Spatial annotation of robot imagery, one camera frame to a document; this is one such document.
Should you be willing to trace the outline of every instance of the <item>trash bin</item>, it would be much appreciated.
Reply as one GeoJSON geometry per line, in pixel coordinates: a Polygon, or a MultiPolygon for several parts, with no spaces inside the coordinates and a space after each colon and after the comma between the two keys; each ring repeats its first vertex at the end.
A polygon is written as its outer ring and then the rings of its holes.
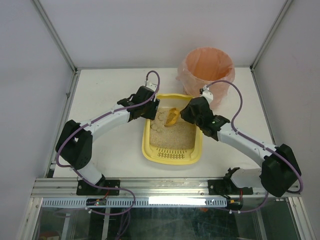
{"type": "MultiPolygon", "coordinates": [[[[235,80],[235,66],[224,51],[214,47],[199,47],[189,52],[178,67],[177,79],[183,84],[186,94],[193,97],[200,95],[199,89],[213,81],[235,80]]],[[[216,83],[209,87],[213,94],[211,109],[216,108],[227,95],[229,84],[216,83]]]]}

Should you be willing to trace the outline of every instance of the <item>litter box grid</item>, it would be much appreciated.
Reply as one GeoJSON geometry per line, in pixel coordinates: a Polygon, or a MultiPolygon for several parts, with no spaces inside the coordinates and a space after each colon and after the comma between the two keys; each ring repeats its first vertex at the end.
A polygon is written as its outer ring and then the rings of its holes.
{"type": "Polygon", "coordinates": [[[184,159],[186,150],[156,148],[157,156],[162,159],[184,159]]]}

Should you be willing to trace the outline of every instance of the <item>white table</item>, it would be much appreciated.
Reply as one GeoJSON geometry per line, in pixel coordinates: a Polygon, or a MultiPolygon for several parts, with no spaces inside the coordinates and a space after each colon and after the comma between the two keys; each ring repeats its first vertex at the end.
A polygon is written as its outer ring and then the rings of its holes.
{"type": "MultiPolygon", "coordinates": [[[[151,69],[82,70],[72,103],[69,119],[76,122],[105,113],[118,100],[127,98],[144,84],[151,69]]],[[[183,93],[183,85],[176,80],[176,68],[158,68],[159,93],[183,93]]],[[[149,77],[154,83],[155,74],[149,77]]],[[[272,142],[263,109],[249,68],[236,68],[234,84],[243,95],[243,109],[236,119],[237,127],[265,142],[272,142]]],[[[239,107],[239,96],[230,87],[228,95],[215,114],[231,120],[239,107]]],[[[202,157],[191,165],[165,165],[147,160],[142,154],[142,135],[145,119],[139,118],[118,126],[98,140],[92,147],[91,161],[111,178],[207,178],[223,177],[228,168],[256,168],[247,156],[221,142],[204,136],[202,157]]],[[[56,167],[53,177],[76,177],[68,168],[56,167]]]]}

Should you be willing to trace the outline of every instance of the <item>glass panel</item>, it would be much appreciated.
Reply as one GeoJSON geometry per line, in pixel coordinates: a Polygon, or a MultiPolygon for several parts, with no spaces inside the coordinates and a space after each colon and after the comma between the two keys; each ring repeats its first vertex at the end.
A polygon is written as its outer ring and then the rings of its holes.
{"type": "MultiPolygon", "coordinates": [[[[246,199],[254,207],[261,198],[246,199]]],[[[95,208],[120,213],[122,208],[95,208]]],[[[216,208],[133,208],[130,217],[88,214],[85,209],[41,209],[38,240],[297,240],[287,202],[273,199],[258,212],[229,214],[216,208]]]]}

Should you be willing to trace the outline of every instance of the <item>enclosure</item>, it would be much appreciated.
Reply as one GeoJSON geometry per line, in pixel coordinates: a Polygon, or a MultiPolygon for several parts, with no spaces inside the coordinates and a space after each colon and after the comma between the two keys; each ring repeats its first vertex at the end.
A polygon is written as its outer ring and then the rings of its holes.
{"type": "MultiPolygon", "coordinates": [[[[319,1],[300,0],[5,0],[0,8],[1,239],[120,238],[121,215],[88,214],[88,200],[101,194],[79,195],[78,176],[57,165],[59,136],[67,121],[91,119],[135,93],[148,71],[159,73],[160,94],[184,94],[178,67],[198,47],[230,56],[233,83],[243,96],[236,125],[268,143],[289,145],[303,192],[270,194],[264,207],[250,213],[220,210],[226,199],[212,192],[212,181],[229,168],[258,165],[206,136],[195,164],[149,161],[142,153],[145,119],[138,118],[92,146],[93,165],[113,186],[134,192],[136,201],[121,190],[92,208],[114,214],[134,204],[121,239],[319,237],[319,9],[319,1]],[[203,205],[150,202],[158,197],[200,199],[203,205]]],[[[230,87],[213,112],[231,119],[238,107],[238,93],[230,87]]],[[[296,182],[290,189],[298,188],[296,182]]],[[[258,207],[265,195],[264,188],[254,187],[241,196],[243,209],[258,207]]]]}

